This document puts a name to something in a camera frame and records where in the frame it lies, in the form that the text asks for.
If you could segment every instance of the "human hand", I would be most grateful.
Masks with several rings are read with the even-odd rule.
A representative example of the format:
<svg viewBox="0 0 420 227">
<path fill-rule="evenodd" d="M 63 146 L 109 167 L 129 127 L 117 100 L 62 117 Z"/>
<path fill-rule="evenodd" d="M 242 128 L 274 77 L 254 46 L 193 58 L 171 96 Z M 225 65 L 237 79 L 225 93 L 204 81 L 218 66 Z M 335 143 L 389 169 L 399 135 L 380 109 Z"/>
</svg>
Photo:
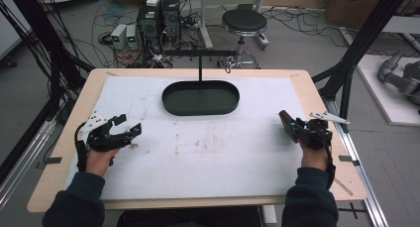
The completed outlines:
<svg viewBox="0 0 420 227">
<path fill-rule="evenodd" d="M 328 156 L 325 149 L 313 150 L 305 145 L 302 141 L 297 140 L 303 151 L 302 163 L 303 168 L 315 168 L 318 170 L 327 170 Z"/>
<path fill-rule="evenodd" d="M 109 162 L 115 158 L 115 155 L 120 149 L 111 150 L 108 152 L 97 152 L 90 149 L 87 153 L 86 172 L 90 172 L 101 177 L 104 176 L 108 170 Z"/>
</svg>

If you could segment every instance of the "person's arm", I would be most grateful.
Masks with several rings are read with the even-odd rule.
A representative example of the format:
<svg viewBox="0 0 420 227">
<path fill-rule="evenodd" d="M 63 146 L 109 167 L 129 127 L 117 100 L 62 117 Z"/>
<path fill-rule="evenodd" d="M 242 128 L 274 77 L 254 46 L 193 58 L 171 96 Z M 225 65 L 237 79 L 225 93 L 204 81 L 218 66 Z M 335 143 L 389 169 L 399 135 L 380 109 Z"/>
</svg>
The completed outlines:
<svg viewBox="0 0 420 227">
<path fill-rule="evenodd" d="M 86 171 L 77 172 L 67 190 L 59 191 L 43 218 L 43 226 L 102 226 L 105 209 L 99 197 L 105 185 L 103 175 L 118 150 L 99 153 L 90 150 Z"/>
<path fill-rule="evenodd" d="M 337 226 L 339 213 L 333 194 L 326 188 L 328 182 L 327 153 L 302 147 L 302 168 L 297 170 L 296 185 L 286 194 L 281 225 Z"/>
</svg>

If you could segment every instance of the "round stool seat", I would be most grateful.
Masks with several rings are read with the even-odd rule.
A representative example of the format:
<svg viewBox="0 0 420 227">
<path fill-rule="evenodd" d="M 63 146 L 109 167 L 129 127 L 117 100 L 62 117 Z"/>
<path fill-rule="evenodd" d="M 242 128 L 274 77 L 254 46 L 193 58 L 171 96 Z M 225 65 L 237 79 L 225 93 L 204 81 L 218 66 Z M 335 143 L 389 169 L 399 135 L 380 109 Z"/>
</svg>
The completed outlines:
<svg viewBox="0 0 420 227">
<path fill-rule="evenodd" d="M 256 36 L 265 31 L 266 18 L 253 10 L 235 9 L 223 14 L 222 25 L 240 36 Z"/>
</svg>

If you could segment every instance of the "gray floor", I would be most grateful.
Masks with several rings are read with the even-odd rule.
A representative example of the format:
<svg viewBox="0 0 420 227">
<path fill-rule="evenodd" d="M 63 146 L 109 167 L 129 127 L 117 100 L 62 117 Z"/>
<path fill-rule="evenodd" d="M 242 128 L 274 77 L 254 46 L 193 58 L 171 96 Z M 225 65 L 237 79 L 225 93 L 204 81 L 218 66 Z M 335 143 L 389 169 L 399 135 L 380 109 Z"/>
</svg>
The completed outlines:
<svg viewBox="0 0 420 227">
<path fill-rule="evenodd" d="M 77 0 L 59 6 L 62 18 L 69 28 L 71 36 L 76 39 L 77 45 L 97 67 L 107 65 L 101 53 L 95 54 L 91 46 L 94 44 L 104 53 L 107 60 L 112 60 L 112 53 L 106 47 L 97 43 L 97 37 L 103 32 L 112 31 L 112 27 L 103 27 L 104 20 L 112 24 L 109 14 L 123 15 L 120 23 L 130 23 L 136 18 L 137 5 L 121 4 L 117 1 L 90 2 Z M 207 18 L 212 18 L 223 8 L 208 10 Z M 256 56 L 262 69 L 306 69 L 311 75 L 335 65 L 346 52 L 344 40 L 337 31 L 324 31 L 324 36 L 309 36 L 290 29 L 297 28 L 296 20 L 289 16 L 279 15 L 277 19 L 268 20 L 265 32 L 270 45 L 262 51 L 253 39 L 247 39 L 246 49 Z M 220 25 L 222 14 L 217 14 L 209 23 Z M 314 11 L 305 16 L 305 22 L 317 25 L 318 29 L 327 25 L 324 23 L 323 12 Z M 313 27 L 303 24 L 300 17 L 302 30 L 311 30 Z M 233 49 L 238 37 L 233 36 L 220 27 L 209 27 L 210 37 L 215 50 Z M 383 34 L 374 45 L 370 54 L 381 53 L 389 55 L 399 48 L 404 48 L 407 55 L 415 54 L 395 35 Z M 47 101 L 47 80 L 36 66 L 29 51 L 21 46 L 13 52 L 18 61 L 15 68 L 2 67 L 0 69 L 0 97 L 2 121 L 6 121 L 0 128 L 2 148 L 0 161 L 13 149 L 19 138 L 31 124 L 35 116 Z M 173 62 L 174 67 L 194 68 L 198 61 L 183 57 Z M 204 67 L 217 68 L 216 58 L 204 60 Z M 380 113 L 379 108 L 369 94 L 368 89 L 355 72 L 352 87 L 349 126 L 352 139 L 361 157 L 367 176 L 376 193 L 389 226 L 419 226 L 420 225 L 420 177 L 415 174 L 420 159 L 418 149 L 419 128 L 388 125 Z M 58 135 L 60 127 L 54 133 Z M 16 189 L 15 194 L 9 199 L 5 208 L 0 212 L 0 226 L 41 226 L 42 214 L 33 214 L 27 211 L 27 203 L 42 174 L 42 169 L 37 169 L 38 162 L 53 143 L 49 141 L 45 149 L 33 164 L 23 181 Z M 356 209 L 365 210 L 362 203 L 353 203 Z M 351 203 L 338 203 L 339 208 L 351 208 Z M 280 223 L 282 206 L 276 206 L 277 219 Z M 107 211 L 104 226 L 115 226 L 119 211 Z M 353 212 L 341 211 L 339 226 L 369 226 L 368 216 L 363 212 L 355 215 Z"/>
</svg>

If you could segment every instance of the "oval tray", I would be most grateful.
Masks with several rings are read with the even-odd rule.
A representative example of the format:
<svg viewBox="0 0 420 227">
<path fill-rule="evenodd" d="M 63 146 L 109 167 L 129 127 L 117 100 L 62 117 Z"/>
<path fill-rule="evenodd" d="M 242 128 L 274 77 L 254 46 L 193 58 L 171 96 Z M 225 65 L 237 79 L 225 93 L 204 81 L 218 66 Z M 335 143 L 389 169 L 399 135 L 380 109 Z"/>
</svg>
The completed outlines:
<svg viewBox="0 0 420 227">
<path fill-rule="evenodd" d="M 161 95 L 164 109 L 172 115 L 224 115 L 234 111 L 239 102 L 238 88 L 227 81 L 179 81 Z"/>
</svg>

